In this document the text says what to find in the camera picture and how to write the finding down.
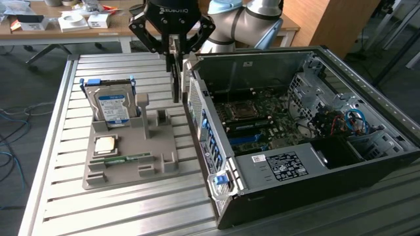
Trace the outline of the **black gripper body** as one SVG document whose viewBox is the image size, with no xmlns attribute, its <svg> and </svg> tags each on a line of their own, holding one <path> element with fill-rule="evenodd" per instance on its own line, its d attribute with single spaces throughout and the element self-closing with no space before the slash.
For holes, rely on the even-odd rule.
<svg viewBox="0 0 420 236">
<path fill-rule="evenodd" d="M 196 0 L 149 0 L 146 2 L 145 18 L 161 35 L 154 43 L 158 53 L 168 52 L 168 37 L 177 35 L 181 53 L 190 52 L 192 42 L 186 40 L 186 33 L 201 17 Z"/>
</svg>

